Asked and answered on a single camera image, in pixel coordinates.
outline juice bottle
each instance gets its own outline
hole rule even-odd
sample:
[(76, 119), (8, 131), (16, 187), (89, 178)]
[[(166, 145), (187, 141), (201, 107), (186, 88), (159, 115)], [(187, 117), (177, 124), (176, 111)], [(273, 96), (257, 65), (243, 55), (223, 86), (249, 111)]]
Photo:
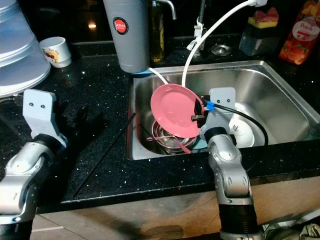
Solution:
[(300, 65), (306, 61), (319, 38), (320, 0), (307, 0), (280, 51), (279, 57)]

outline granite countertop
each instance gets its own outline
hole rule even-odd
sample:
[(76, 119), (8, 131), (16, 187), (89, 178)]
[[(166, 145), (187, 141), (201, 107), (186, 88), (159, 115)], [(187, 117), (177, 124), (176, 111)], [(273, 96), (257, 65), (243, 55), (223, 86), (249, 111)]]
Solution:
[[(156, 65), (184, 65), (188, 52), (183, 47), (170, 51), (166, 60)], [(246, 57), (234, 50), (228, 57), (208, 55), (199, 62), (232, 62)], [(276, 58), (266, 59), (318, 113), (320, 113), (319, 59), (310, 56), (302, 66), (293, 66)], [(150, 198), (212, 191), (214, 177), (208, 153), (183, 154), (160, 158), (129, 160), (126, 157), (126, 134), (122, 134), (98, 165), (76, 197), (73, 193), (103, 156), (128, 119), (130, 75), (123, 72), (115, 54), (82, 56), (70, 66), (51, 69), (45, 81), (35, 89), (55, 93), (60, 102), (69, 101), (65, 115), (71, 118), (88, 104), (88, 119), (104, 114), (104, 124), (88, 128), (67, 154), (61, 154), (43, 186), (39, 213), (88, 208)], [(2, 102), (0, 107), (0, 179), (8, 160), (31, 140), (30, 129), (22, 117), (22, 107)], [(251, 184), (265, 184), (320, 176), (320, 140), (290, 142), (268, 147), (243, 148), (245, 168), (255, 161), (248, 173)]]

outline black cable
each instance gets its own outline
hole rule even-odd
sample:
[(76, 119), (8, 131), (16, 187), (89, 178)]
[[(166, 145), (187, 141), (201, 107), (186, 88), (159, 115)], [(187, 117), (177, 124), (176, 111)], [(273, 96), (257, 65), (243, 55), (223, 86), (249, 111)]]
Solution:
[[(267, 134), (267, 131), (265, 130), (265, 128), (255, 119), (253, 119), (252, 117), (240, 112), (240, 111), (237, 111), (235, 109), (232, 109), (232, 108), (229, 108), (229, 107), (226, 107), (226, 106), (222, 106), (222, 105), (219, 105), (219, 104), (214, 104), (215, 107), (217, 107), (218, 109), (223, 109), (223, 110), (226, 110), (226, 111), (229, 111), (229, 112), (232, 112), (234, 114), (238, 114), (248, 120), (250, 120), (251, 122), (253, 122), (255, 125), (257, 125), (260, 130), (262, 131), (263, 133), (263, 136), (264, 136), (264, 146), (268, 146), (268, 142), (269, 142), (269, 138), (268, 138), (268, 134)], [(256, 164), (258, 162), (256, 161), (251, 167), (249, 167), (246, 172), (249, 172), (251, 169), (253, 169)]]
[(85, 184), (85, 182), (87, 181), (87, 179), (91, 176), (91, 174), (94, 172), (94, 170), (97, 168), (97, 166), (101, 163), (101, 161), (105, 158), (105, 156), (107, 155), (107, 153), (110, 151), (110, 149), (115, 145), (116, 141), (118, 140), (118, 138), (122, 135), (122, 133), (127, 129), (127, 126), (131, 123), (131, 121), (134, 119), (134, 117), (136, 116), (136, 113), (132, 113), (132, 115), (129, 117), (129, 119), (126, 121), (126, 123), (124, 124), (123, 128), (118, 132), (117, 136), (113, 139), (112, 143), (110, 144), (110, 146), (106, 149), (105, 153), (103, 154), (103, 156), (100, 158), (99, 161), (97, 161), (97, 163), (94, 165), (94, 167), (91, 169), (91, 171), (87, 174), (87, 176), (84, 178), (84, 180), (81, 182), (81, 184), (78, 186), (78, 188), (74, 191), (72, 197), (74, 198), (78, 192), (80, 191), (80, 189), (83, 187), (83, 185)]

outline blue clip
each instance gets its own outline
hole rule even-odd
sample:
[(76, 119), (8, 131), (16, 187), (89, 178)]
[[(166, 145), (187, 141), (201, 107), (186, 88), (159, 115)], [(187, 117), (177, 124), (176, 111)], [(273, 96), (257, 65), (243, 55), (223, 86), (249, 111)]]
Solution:
[(215, 110), (215, 104), (212, 101), (207, 101), (206, 102), (206, 109), (213, 112)]

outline white cup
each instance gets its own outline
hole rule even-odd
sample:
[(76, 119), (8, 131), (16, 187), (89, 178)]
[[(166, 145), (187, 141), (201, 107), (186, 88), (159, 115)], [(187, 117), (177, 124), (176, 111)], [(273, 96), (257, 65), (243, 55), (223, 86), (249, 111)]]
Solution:
[(45, 59), (56, 68), (63, 68), (71, 64), (71, 53), (68, 49), (66, 39), (54, 36), (42, 40), (39, 43)]

